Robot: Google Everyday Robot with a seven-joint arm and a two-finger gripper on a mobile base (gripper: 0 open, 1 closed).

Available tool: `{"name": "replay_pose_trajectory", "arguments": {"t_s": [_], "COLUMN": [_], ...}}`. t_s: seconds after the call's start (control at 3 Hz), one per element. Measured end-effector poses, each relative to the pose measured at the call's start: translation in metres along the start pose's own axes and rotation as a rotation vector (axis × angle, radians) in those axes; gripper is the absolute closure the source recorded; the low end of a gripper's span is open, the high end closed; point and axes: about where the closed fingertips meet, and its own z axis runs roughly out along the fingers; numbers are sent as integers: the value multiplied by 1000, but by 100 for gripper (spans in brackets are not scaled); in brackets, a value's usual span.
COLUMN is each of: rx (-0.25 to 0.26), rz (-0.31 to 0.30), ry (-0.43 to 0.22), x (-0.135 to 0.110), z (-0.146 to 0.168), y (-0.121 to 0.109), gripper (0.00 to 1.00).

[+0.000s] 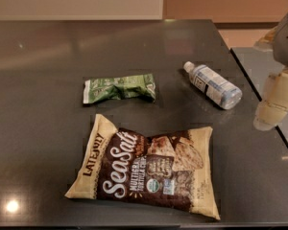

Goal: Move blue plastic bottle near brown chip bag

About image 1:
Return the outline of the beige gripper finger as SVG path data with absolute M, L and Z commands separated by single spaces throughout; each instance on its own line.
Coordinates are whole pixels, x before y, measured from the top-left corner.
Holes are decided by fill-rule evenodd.
M 279 125 L 288 114 L 288 66 L 265 81 L 262 101 L 255 111 L 253 125 L 261 131 Z

